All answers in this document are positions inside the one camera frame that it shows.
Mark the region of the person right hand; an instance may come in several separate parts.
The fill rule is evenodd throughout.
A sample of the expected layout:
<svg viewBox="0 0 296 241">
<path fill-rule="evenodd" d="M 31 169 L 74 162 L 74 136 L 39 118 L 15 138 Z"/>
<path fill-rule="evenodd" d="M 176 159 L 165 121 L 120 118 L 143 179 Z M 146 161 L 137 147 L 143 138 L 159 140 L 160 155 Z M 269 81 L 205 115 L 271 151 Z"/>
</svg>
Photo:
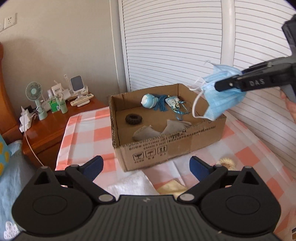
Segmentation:
<svg viewBox="0 0 296 241">
<path fill-rule="evenodd" d="M 294 122 L 296 123 L 296 104 L 291 102 L 282 90 L 280 91 L 280 97 L 285 101 L 287 110 L 290 112 Z"/>
</svg>

